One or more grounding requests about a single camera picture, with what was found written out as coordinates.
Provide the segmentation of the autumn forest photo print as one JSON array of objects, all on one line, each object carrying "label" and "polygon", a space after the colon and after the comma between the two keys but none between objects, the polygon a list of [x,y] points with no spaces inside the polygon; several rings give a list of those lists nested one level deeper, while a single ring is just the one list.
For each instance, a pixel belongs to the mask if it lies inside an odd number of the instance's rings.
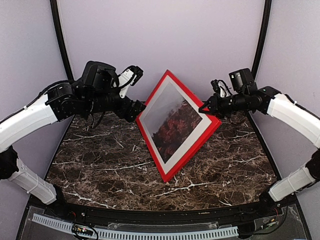
[{"label": "autumn forest photo print", "polygon": [[171,83],[153,100],[143,122],[162,161],[166,163],[202,118]]}]

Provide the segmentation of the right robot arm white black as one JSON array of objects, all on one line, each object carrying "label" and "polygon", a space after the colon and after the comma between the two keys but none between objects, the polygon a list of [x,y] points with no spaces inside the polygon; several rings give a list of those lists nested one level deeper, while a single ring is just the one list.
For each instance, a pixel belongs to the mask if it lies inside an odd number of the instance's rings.
[{"label": "right robot arm white black", "polygon": [[[199,107],[199,113],[224,118],[238,111],[259,111],[280,120],[307,138],[317,149],[320,147],[320,118],[293,101],[288,94],[265,86],[258,88],[248,68],[229,74],[232,88],[236,92],[221,96],[218,80],[211,81],[214,94]],[[316,150],[311,159],[270,186],[259,196],[255,213],[266,217],[275,208],[275,203],[287,196],[308,188],[320,181],[320,151]]]}]

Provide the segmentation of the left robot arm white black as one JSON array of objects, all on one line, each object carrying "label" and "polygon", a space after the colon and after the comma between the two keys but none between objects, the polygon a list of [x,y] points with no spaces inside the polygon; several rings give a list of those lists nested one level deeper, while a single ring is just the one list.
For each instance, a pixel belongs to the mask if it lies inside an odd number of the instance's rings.
[{"label": "left robot arm white black", "polygon": [[19,158],[13,144],[29,134],[71,116],[84,119],[113,112],[131,123],[146,108],[127,97],[129,87],[143,76],[135,65],[118,74],[116,68],[99,61],[88,61],[78,80],[60,80],[42,90],[28,105],[0,121],[0,178],[20,186],[38,198],[60,218],[71,213],[62,190],[46,182]]}]

